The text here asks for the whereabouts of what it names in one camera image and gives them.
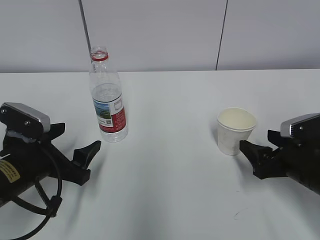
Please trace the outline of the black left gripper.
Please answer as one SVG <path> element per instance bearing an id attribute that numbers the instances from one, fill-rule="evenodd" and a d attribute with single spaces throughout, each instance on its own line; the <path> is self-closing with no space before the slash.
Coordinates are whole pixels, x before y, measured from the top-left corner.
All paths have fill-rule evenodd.
<path id="1" fill-rule="evenodd" d="M 102 142 L 97 140 L 90 145 L 75 149 L 69 160 L 53 144 L 52 140 L 65 132 L 66 124 L 54 123 L 43 133 L 42 142 L 26 142 L 23 137 L 7 132 L 3 139 L 2 151 L 9 154 L 7 160 L 17 169 L 22 178 L 33 181 L 35 177 L 61 177 L 62 180 L 84 185 L 91 175 L 88 169 Z"/>

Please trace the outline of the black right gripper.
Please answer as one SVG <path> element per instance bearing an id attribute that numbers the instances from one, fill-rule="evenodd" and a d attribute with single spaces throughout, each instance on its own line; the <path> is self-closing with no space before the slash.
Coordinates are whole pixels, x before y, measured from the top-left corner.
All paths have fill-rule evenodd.
<path id="1" fill-rule="evenodd" d="M 267 139 L 278 148 L 253 144 L 247 140 L 239 142 L 239 149 L 252 166 L 253 175 L 263 180 L 267 178 L 310 179 L 310 145 L 289 144 L 279 131 L 268 130 Z"/>

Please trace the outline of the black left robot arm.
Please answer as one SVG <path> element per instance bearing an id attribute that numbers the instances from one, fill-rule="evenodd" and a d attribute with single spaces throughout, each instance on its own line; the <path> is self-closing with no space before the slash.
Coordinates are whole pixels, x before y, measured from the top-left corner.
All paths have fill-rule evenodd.
<path id="1" fill-rule="evenodd" d="M 7 130 L 0 152 L 0 204 L 5 205 L 46 177 L 62 179 L 79 186 L 91 175 L 89 164 L 99 152 L 101 141 L 75 149 L 69 160 L 52 141 L 65 132 L 64 123 L 55 123 L 39 138 L 24 136 Z"/>

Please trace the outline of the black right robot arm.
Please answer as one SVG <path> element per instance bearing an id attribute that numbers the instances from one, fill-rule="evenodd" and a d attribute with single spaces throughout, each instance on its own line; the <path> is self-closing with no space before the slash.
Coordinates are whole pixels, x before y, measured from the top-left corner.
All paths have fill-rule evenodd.
<path id="1" fill-rule="evenodd" d="M 280 132 L 269 130 L 268 141 L 277 146 L 239 142 L 239 149 L 252 166 L 253 175 L 268 178 L 291 178 L 311 191 L 320 193 L 320 141 L 282 137 Z"/>

